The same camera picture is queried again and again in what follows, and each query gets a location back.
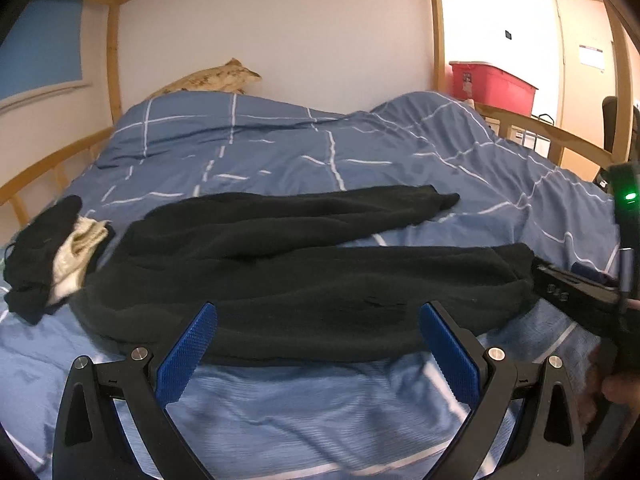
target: bed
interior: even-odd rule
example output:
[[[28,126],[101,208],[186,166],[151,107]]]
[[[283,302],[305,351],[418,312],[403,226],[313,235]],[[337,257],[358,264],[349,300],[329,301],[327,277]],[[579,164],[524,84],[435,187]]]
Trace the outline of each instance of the bed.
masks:
[[[471,107],[436,92],[407,94],[348,116],[236,94],[176,92],[130,109],[97,160],[63,194],[81,196],[81,213],[110,220],[117,238],[156,206],[190,196],[391,184],[432,184],[460,193],[461,200],[433,221],[354,244],[523,241],[565,268],[581,262],[616,272],[612,199],[495,135]],[[7,290],[0,282],[2,294]],[[47,479],[70,364],[80,354],[94,362],[117,355],[93,341],[68,306],[28,326],[2,303],[0,321],[0,420]],[[541,362],[558,354],[576,391],[598,342],[542,300],[480,339],[517,359]],[[124,403],[118,410],[141,465],[159,477]],[[455,401],[433,357],[420,352],[355,365],[203,365],[168,411],[216,478],[284,480],[421,478],[468,409]],[[494,468],[512,425],[510,415],[479,476]]]

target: bunk bed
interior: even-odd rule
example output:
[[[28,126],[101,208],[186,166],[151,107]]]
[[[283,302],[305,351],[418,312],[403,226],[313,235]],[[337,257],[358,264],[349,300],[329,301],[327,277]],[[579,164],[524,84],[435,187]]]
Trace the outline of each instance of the bunk bed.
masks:
[[[91,134],[0,187],[21,226],[30,216],[20,192],[52,172],[60,196],[82,197],[82,214],[109,219],[117,233],[163,203],[225,191],[298,194],[375,185],[433,184],[462,200],[417,226],[360,245],[499,245],[524,241],[539,256],[616,272],[612,201],[560,169],[564,150],[601,168],[626,161],[632,126],[630,63],[623,27],[608,0],[618,82],[612,152],[545,121],[482,103],[460,103],[445,89],[442,1],[431,0],[434,89],[348,116],[220,92],[178,92],[146,100],[122,115],[117,70],[118,6],[110,6],[107,76],[114,126]],[[167,120],[180,116],[186,122]],[[498,121],[498,133],[483,121]],[[512,127],[550,141],[548,160],[508,138]],[[88,151],[92,164],[73,182],[64,162]],[[104,258],[109,256],[113,245]],[[0,281],[0,290],[7,291]],[[516,358],[552,353],[568,365],[577,391],[597,338],[548,303],[481,336]],[[41,478],[50,478],[53,428],[73,359],[118,358],[89,337],[68,306],[28,326],[0,310],[0,420]],[[118,411],[136,456],[153,463],[125,406]],[[279,368],[198,368],[168,411],[216,478],[287,480],[374,476],[421,478],[450,442],[468,409],[457,403],[427,352],[394,362]],[[481,467],[492,471],[510,415]],[[597,457],[588,456],[595,461]]]

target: wooden bed frame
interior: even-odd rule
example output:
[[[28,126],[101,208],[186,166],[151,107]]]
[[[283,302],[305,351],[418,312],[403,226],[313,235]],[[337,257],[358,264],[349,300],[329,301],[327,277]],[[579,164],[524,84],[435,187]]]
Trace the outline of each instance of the wooden bed frame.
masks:
[[[109,6],[109,17],[107,22],[107,83],[109,89],[109,99],[111,116],[113,123],[122,114],[122,104],[120,101],[120,85],[118,81],[118,17],[120,14],[120,4],[129,0],[87,0]],[[567,148],[575,153],[591,160],[601,168],[608,168],[611,164],[626,162],[630,150],[631,128],[633,123],[633,89],[631,76],[631,63],[629,58],[626,33],[623,25],[618,19],[613,6],[609,0],[603,0],[607,9],[609,23],[611,27],[614,58],[616,65],[616,94],[618,96],[618,114],[616,118],[616,133],[612,153],[603,150],[590,142],[581,139],[569,132],[556,128],[545,121],[540,121],[532,117],[526,117],[501,108],[475,103],[476,110],[485,118],[499,122],[498,134],[501,137],[509,138],[512,127],[527,130],[550,141],[548,158],[555,164],[560,165],[564,149]],[[431,0],[433,15],[433,55],[434,73],[433,87],[437,91],[446,90],[445,82],[445,52],[444,52],[444,19],[442,10],[442,0]],[[48,171],[52,171],[56,181],[56,187],[62,192],[68,186],[68,178],[65,175],[63,163],[85,150],[89,151],[92,160],[98,155],[99,145],[107,140],[113,131],[113,127],[101,130],[83,139],[77,140],[65,146],[61,150],[51,153],[42,160],[36,162],[9,182],[0,187],[0,206],[9,202],[14,210],[21,227],[29,222],[29,215],[23,201],[20,198],[20,191],[33,182],[38,177]]]

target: blue window blind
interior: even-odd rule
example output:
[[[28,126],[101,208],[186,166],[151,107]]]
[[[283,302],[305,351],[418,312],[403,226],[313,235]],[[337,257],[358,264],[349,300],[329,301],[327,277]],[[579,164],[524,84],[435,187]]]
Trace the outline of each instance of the blue window blind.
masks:
[[[32,0],[0,45],[0,100],[82,79],[82,0]]]

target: pillow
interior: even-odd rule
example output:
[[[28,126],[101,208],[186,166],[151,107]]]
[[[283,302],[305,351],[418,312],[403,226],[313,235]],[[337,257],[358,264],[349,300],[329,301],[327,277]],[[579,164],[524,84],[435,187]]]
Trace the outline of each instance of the pillow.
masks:
[[[147,99],[180,90],[205,90],[243,94],[242,87],[244,85],[261,79],[259,74],[251,72],[251,70],[242,66],[242,63],[236,58],[233,58],[223,66],[200,70],[178,79],[178,81],[174,81],[154,92]]]

